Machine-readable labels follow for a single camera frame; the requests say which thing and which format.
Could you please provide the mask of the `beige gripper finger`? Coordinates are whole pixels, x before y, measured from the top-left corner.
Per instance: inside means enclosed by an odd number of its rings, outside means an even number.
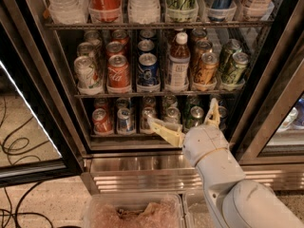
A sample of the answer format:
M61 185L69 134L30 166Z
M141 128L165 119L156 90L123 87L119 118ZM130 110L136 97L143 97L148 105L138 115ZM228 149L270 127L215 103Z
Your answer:
M182 132L181 124L167 123L155 118L149 118L147 122L150 129L165 141L174 147L182 147L185 134Z
M219 127L220 124L220 114L219 114L219 103L216 98L213 98L209 105L209 110L204 119L205 124L214 125Z

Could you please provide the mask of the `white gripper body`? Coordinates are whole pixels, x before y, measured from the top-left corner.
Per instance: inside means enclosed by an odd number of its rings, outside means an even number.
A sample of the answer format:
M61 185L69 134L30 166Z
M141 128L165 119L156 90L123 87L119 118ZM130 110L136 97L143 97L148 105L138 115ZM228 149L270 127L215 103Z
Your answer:
M223 165L228 162L228 146L217 127L202 124L191 128L185 135L182 152L193 167L202 160Z

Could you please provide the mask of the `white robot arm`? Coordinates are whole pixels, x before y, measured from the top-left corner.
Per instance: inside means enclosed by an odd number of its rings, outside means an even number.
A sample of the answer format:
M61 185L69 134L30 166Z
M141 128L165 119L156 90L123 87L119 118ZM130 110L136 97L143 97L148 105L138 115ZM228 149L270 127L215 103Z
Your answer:
M219 129L219 104L213 99L203 124L187 133L176 123L150 118L151 130L195 167L209 214L217 228L304 228L304 223L265 185L248 180Z

